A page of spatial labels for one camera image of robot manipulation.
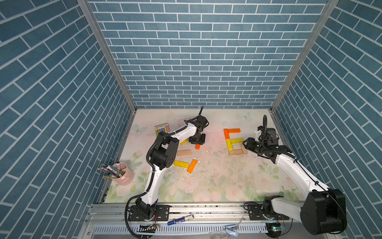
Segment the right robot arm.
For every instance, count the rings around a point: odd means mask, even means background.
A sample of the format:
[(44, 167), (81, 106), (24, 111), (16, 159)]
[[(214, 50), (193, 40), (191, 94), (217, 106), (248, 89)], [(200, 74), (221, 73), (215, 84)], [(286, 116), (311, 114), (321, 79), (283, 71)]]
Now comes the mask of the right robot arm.
[(274, 128), (258, 127), (256, 138), (243, 141), (246, 150), (269, 159), (289, 176), (304, 197), (295, 202), (281, 196), (268, 196), (263, 202), (263, 215), (274, 219), (279, 215), (301, 222), (312, 235), (341, 234), (347, 228), (346, 200), (338, 189), (331, 189), (306, 167), (294, 153), (280, 145)]

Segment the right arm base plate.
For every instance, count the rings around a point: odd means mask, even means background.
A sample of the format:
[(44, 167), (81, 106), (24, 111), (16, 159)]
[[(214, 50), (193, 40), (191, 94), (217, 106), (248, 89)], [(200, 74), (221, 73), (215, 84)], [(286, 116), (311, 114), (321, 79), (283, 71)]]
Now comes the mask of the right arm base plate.
[(281, 214), (263, 213), (263, 205), (255, 202), (246, 202), (243, 208), (248, 212), (251, 221), (288, 221), (289, 217)]

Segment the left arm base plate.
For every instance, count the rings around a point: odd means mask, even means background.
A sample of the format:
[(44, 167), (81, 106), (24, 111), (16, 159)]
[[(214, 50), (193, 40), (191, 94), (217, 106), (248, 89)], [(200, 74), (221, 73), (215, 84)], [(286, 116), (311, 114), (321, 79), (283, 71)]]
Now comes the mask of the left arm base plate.
[(141, 221), (157, 221), (167, 222), (169, 219), (170, 206), (169, 205), (156, 205), (155, 207), (139, 208), (133, 205), (128, 212), (128, 221), (141, 222)]

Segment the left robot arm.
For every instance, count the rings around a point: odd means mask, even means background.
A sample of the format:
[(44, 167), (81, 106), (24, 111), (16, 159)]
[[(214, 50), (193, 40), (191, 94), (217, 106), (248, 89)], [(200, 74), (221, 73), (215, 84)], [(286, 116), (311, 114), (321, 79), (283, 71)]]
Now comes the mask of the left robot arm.
[(203, 130), (208, 125), (208, 120), (204, 116), (198, 115), (185, 120), (185, 124), (175, 131), (158, 133), (146, 155), (146, 161), (151, 166), (151, 171), (145, 191), (135, 201), (138, 212), (144, 219), (151, 219), (155, 214), (164, 174), (173, 165), (179, 144), (185, 140), (192, 144), (204, 144), (206, 135)]

